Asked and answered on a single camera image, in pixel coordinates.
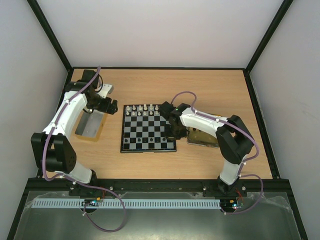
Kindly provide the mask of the gold tin with black pieces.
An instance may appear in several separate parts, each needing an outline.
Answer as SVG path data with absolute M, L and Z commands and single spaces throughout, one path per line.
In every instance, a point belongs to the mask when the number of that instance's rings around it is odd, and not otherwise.
M 186 126 L 188 144 L 210 148 L 219 147 L 216 137 L 217 128 L 221 126 L 219 122 L 216 123 L 207 115 L 199 116 L 191 111 L 182 115 L 181 122 Z

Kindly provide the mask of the silver gold tin lid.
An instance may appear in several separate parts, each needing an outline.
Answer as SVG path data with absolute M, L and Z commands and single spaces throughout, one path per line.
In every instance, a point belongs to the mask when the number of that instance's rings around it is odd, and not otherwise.
M 83 112 L 75 128 L 75 135 L 81 140 L 97 142 L 102 133 L 107 114 L 100 111 Z

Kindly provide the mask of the black silver chess board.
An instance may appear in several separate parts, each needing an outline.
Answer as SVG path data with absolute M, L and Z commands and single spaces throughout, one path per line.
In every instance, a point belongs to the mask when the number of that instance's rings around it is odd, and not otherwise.
M 130 115 L 126 107 L 130 106 Z M 123 106 L 121 153 L 168 153 L 176 152 L 176 141 L 165 138 L 165 125 L 169 122 L 161 116 L 158 104 L 126 104 Z

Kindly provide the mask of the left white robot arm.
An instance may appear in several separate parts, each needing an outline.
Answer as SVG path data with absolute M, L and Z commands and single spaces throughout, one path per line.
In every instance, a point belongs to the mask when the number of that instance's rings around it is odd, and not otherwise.
M 80 80 L 69 82 L 53 119 L 42 132 L 31 136 L 36 166 L 48 182 L 62 177 L 74 184 L 89 184 L 95 177 L 94 170 L 78 162 L 70 136 L 84 109 L 109 115 L 118 111 L 117 100 L 108 97 L 114 87 L 102 83 L 100 71 L 100 66 L 97 70 L 86 69 Z

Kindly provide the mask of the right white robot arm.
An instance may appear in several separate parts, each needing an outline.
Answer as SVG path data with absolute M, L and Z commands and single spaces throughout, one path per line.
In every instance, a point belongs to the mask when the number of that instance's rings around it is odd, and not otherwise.
M 216 138 L 224 164 L 217 179 L 218 191 L 229 196 L 236 189 L 241 170 L 254 146 L 254 139 L 240 117 L 219 117 L 194 109 L 182 103 L 175 107 L 169 102 L 159 106 L 159 113 L 168 124 L 164 136 L 168 140 L 179 140 L 197 129 Z

